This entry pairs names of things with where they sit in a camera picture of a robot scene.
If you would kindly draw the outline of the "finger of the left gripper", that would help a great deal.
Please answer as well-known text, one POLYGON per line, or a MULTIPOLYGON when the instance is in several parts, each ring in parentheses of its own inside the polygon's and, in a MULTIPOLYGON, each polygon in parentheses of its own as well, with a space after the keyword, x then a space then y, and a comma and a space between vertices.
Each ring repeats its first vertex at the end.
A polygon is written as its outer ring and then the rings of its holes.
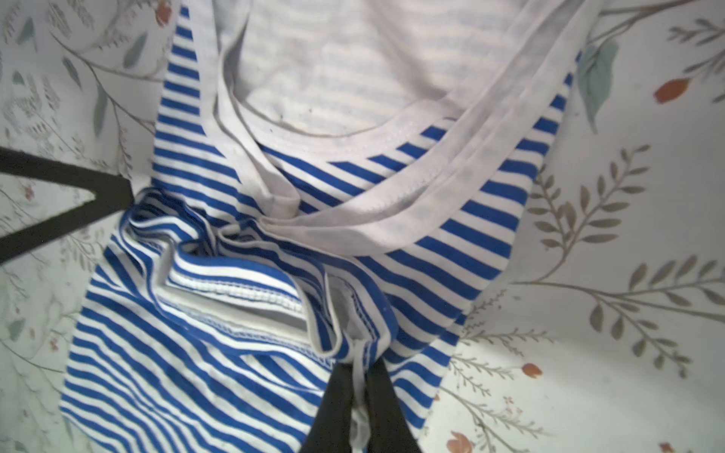
POLYGON ((92 202, 65 211, 39 224, 28 226, 1 238, 1 263, 9 262, 44 247, 76 230, 85 228, 132 206, 132 193, 120 196, 98 196, 92 202))
POLYGON ((37 157, 6 147, 1 148, 1 173, 82 188, 95 194, 132 195, 131 184, 124 177, 37 157))

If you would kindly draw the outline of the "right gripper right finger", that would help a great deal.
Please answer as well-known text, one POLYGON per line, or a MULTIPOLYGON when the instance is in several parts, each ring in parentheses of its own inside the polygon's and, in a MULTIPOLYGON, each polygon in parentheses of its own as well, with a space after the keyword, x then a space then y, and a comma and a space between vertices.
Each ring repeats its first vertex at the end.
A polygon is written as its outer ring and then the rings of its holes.
POLYGON ((367 374, 367 405, 371 423, 370 453, 420 453, 383 360, 367 374))

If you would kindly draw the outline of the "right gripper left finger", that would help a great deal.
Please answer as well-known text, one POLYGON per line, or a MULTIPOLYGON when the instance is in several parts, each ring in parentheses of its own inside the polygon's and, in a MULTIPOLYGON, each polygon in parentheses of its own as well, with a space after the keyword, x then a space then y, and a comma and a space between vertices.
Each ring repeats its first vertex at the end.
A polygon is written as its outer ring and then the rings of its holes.
POLYGON ((336 364, 300 453, 351 453, 352 368, 336 364))

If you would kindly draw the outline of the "blue white striped tank top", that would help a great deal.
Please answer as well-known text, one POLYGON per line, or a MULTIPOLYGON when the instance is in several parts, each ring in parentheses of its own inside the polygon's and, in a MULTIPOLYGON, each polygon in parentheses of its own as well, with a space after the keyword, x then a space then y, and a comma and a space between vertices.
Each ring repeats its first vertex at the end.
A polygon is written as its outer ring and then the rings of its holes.
POLYGON ((507 267, 598 1, 185 1, 151 185, 60 411, 111 452, 299 452, 336 364, 415 440, 507 267))

